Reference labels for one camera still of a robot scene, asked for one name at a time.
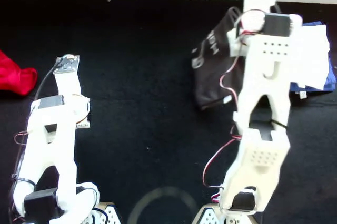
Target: white paper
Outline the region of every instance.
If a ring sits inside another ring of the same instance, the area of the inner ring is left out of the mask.
[[[290,58],[291,81],[323,90],[329,73],[330,44],[326,26],[303,26],[295,36]]]

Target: red cloth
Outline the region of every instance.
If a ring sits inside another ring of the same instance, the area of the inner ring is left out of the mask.
[[[35,86],[37,72],[33,68],[20,69],[0,50],[0,90],[27,95]]]

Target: black carpet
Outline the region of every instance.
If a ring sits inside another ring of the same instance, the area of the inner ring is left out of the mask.
[[[147,192],[173,186],[198,207],[214,190],[201,182],[205,163],[229,140],[232,107],[195,109],[190,51],[232,5],[224,0],[0,0],[0,49],[39,80],[64,54],[79,54],[82,93],[92,99],[92,126],[76,135],[78,182],[92,181],[101,201],[113,201],[127,220]],[[337,65],[337,6],[280,3],[285,13],[328,25],[331,58]],[[28,97],[0,92],[1,223],[7,223],[7,193],[17,145],[34,90]],[[43,96],[57,92],[54,79]],[[334,223],[337,218],[337,92],[293,98],[292,147],[264,223]],[[265,104],[257,117],[267,117]],[[237,143],[211,166],[218,184]],[[190,223],[178,199],[150,204],[139,223]]]

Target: blue cloth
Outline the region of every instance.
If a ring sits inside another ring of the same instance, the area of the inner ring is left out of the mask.
[[[321,22],[313,22],[313,23],[304,23],[303,26],[316,26],[316,25],[322,25]],[[329,73],[325,81],[324,89],[323,91],[334,91],[335,90],[335,83],[336,83],[336,77],[333,73],[332,64],[329,59]],[[307,86],[306,88],[300,88],[296,83],[290,84],[290,91],[322,91],[313,87]]]

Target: dark floor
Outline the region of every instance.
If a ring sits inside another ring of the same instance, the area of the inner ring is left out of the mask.
[[[101,201],[117,204],[126,220],[140,198],[164,186],[190,194],[198,207],[213,190],[201,183],[203,167],[229,140],[231,107],[198,112],[193,104],[190,51],[239,1],[223,0],[0,0],[0,49],[39,80],[67,53],[80,54],[83,94],[92,99],[92,127],[79,130],[78,182],[92,181]],[[337,6],[280,3],[305,22],[328,24],[337,65]],[[53,79],[44,96],[57,91]],[[0,92],[0,222],[7,223],[7,192],[28,97]],[[264,223],[334,223],[337,218],[337,93],[293,100],[291,150]],[[258,116],[268,114],[261,106]],[[210,168],[223,181],[237,143]],[[178,199],[150,204],[139,223],[190,223]]]

